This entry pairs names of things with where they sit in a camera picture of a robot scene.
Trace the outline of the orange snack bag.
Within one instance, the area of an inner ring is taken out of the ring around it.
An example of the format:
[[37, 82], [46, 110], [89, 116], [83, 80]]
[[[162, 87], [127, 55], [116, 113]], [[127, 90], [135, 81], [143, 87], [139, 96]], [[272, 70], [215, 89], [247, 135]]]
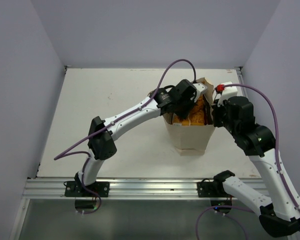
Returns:
[[207, 124], [206, 114], [204, 111], [205, 101], [203, 96], [200, 96], [195, 106], [189, 112], [185, 119], [181, 119], [176, 114], [173, 115], [171, 125], [174, 126], [204, 126]]

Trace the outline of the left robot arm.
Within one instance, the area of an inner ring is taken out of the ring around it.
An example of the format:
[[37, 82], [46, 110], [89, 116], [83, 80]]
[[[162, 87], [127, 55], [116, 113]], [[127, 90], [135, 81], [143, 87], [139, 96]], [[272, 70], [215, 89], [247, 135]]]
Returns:
[[88, 162], [76, 173], [76, 190], [82, 196], [93, 193], [97, 174], [104, 160], [116, 154], [115, 141], [134, 127], [164, 114], [176, 114], [185, 118], [201, 96], [202, 86], [181, 80], [176, 86], [166, 86], [152, 91], [136, 106], [115, 116], [101, 119], [95, 117], [90, 124]]

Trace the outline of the beige paper bag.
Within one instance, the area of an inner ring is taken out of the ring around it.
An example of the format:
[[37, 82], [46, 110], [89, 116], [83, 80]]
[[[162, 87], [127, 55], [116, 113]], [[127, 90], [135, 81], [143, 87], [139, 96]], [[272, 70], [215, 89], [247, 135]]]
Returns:
[[[203, 126], [178, 126], [171, 125], [175, 107], [183, 101], [193, 100], [196, 89], [194, 83], [203, 83], [207, 91], [202, 95], [205, 103], [204, 113], [206, 114], [206, 125]], [[209, 140], [215, 131], [212, 117], [212, 95], [213, 85], [204, 77], [190, 82], [187, 79], [181, 80], [177, 85], [168, 85], [149, 93], [150, 97], [157, 102], [160, 115], [163, 120], [174, 148], [181, 156], [202, 156], [205, 154]]]

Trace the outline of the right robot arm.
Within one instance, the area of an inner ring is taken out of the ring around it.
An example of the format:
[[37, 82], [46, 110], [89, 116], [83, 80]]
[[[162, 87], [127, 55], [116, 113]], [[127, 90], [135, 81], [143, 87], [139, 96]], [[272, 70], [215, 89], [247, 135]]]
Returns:
[[254, 164], [268, 196], [246, 185], [229, 170], [214, 176], [213, 192], [240, 200], [274, 238], [300, 231], [300, 197], [288, 177], [282, 182], [285, 168], [281, 160], [276, 160], [275, 137], [269, 128], [256, 123], [253, 104], [244, 96], [217, 99], [212, 104], [212, 115], [214, 126], [224, 127]]

